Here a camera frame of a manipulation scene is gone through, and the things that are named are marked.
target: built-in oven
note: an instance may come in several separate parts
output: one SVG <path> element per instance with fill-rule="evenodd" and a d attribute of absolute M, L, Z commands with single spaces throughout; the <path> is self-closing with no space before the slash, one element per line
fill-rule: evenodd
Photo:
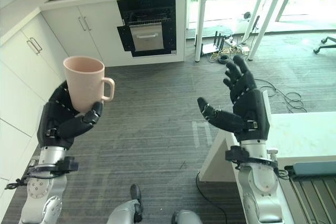
<path fill-rule="evenodd" d="M 133 57 L 176 53 L 175 0 L 119 0 L 125 51 Z"/>

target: kitchen cabinet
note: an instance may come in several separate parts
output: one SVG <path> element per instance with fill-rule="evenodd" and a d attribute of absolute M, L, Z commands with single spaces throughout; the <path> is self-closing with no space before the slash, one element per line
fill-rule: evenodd
<path fill-rule="evenodd" d="M 34 49 L 38 49 L 36 53 L 47 62 L 61 80 L 65 80 L 63 60 L 68 55 L 42 17 L 42 14 L 38 14 L 24 26 L 22 32 L 35 46 Z"/>
<path fill-rule="evenodd" d="M 45 10 L 42 15 L 68 56 L 89 56 L 102 60 L 91 38 L 87 17 L 81 15 L 77 6 Z"/>
<path fill-rule="evenodd" d="M 26 36 L 19 31 L 0 47 L 0 61 L 44 101 L 47 101 L 55 88 L 61 84 L 61 79 L 37 51 L 31 40 L 27 40 Z M 7 76 L 4 76 L 4 78 L 7 82 L 11 82 L 11 79 L 8 79 Z M 25 99 L 22 94 L 19 97 L 21 102 Z"/>
<path fill-rule="evenodd" d="M 78 6 L 90 29 L 91 37 L 100 52 L 106 66 L 122 66 L 132 55 L 124 51 L 118 26 L 122 26 L 122 19 L 117 1 Z"/>
<path fill-rule="evenodd" d="M 0 178 L 10 179 L 30 136 L 0 119 Z"/>
<path fill-rule="evenodd" d="M 45 101 L 1 61 L 0 90 L 0 118 L 25 134 L 32 136 Z M 1 138 L 0 149 L 3 148 L 3 141 Z"/>
<path fill-rule="evenodd" d="M 3 220 L 8 204 L 7 201 L 5 200 L 5 192 L 9 190 L 5 190 L 5 186 L 8 184 L 8 180 L 0 178 L 0 221 Z"/>
<path fill-rule="evenodd" d="M 7 133 L 13 132 L 13 129 L 10 129 L 9 131 L 6 130 Z M 19 137 L 22 138 L 23 136 L 20 136 L 20 134 L 15 133 L 15 134 L 5 134 L 6 139 L 9 139 L 12 137 Z M 9 206 L 9 204 L 11 203 L 12 197 L 15 193 L 15 189 L 14 190 L 3 190 L 3 188 L 5 188 L 5 186 L 8 183 L 13 183 L 15 182 L 15 180 L 17 178 L 21 178 L 27 165 L 29 164 L 29 161 L 31 159 L 31 156 L 33 155 L 36 146 L 37 146 L 38 142 L 37 142 L 37 137 L 36 137 L 36 133 L 34 133 L 34 135 L 29 138 L 24 151 L 21 153 L 21 155 L 19 155 L 18 150 L 17 150 L 17 145 L 15 145 L 15 148 L 12 148 L 12 150 L 10 151 L 10 153 L 14 153 L 14 155 L 6 155 L 6 157 L 8 157 L 6 159 L 6 164 L 11 167 L 11 176 L 9 179 L 4 179 L 4 178 L 0 178 L 0 222 L 3 220 L 7 208 Z"/>

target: drawer handle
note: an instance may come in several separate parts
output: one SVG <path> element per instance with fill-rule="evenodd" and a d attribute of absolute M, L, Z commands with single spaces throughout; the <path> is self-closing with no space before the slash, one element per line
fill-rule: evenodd
<path fill-rule="evenodd" d="M 89 29 L 89 31 L 91 31 L 92 29 L 89 27 L 89 24 L 88 24 L 88 22 L 86 20 L 86 16 L 84 16 L 84 22 L 85 22 L 87 28 Z"/>
<path fill-rule="evenodd" d="M 148 39 L 148 38 L 155 38 L 157 36 L 158 36 L 158 34 L 155 33 L 155 34 L 151 34 L 151 35 L 137 35 L 136 37 L 138 39 Z"/>
<path fill-rule="evenodd" d="M 34 42 L 35 44 L 37 44 L 38 45 L 38 47 L 39 47 L 39 51 L 42 51 L 42 47 L 40 46 L 40 44 L 36 41 L 36 39 L 35 38 L 33 38 L 33 37 L 30 37 L 29 38 L 32 42 Z"/>
<path fill-rule="evenodd" d="M 78 17 L 78 20 L 79 20 L 79 23 L 80 23 L 80 25 L 82 26 L 83 30 L 86 31 L 86 29 L 84 28 L 82 22 L 80 21 L 80 17 Z"/>
<path fill-rule="evenodd" d="M 34 43 L 32 43 L 30 40 L 27 40 L 27 44 L 28 44 L 28 46 L 31 48 L 31 50 L 32 50 L 35 54 L 39 54 L 39 53 L 40 53 L 40 51 L 35 47 Z"/>

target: office chair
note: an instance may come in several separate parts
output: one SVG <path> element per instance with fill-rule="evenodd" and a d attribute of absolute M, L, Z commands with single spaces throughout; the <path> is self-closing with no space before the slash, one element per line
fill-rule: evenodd
<path fill-rule="evenodd" d="M 321 40 L 322 44 L 325 44 L 328 39 L 331 40 L 331 41 L 336 42 L 335 38 L 327 37 L 327 38 Z M 318 52 L 320 51 L 321 48 L 336 48 L 336 44 L 318 47 L 318 48 L 316 48 L 316 49 L 313 50 L 314 53 L 318 54 Z"/>

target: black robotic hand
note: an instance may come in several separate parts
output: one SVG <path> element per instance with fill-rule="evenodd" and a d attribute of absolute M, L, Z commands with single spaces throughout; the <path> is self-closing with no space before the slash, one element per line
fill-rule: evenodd
<path fill-rule="evenodd" d="M 60 146 L 69 149 L 75 136 L 79 136 L 96 124 L 103 104 L 94 103 L 85 115 L 80 115 L 71 104 L 67 82 L 63 82 L 44 105 L 37 138 L 39 147 Z"/>
<path fill-rule="evenodd" d="M 230 61 L 223 80 L 230 89 L 233 113 L 217 110 L 203 98 L 198 98 L 198 106 L 204 118 L 215 127 L 233 132 L 237 140 L 266 140 L 269 121 L 262 92 L 257 89 L 252 73 L 240 56 Z"/>

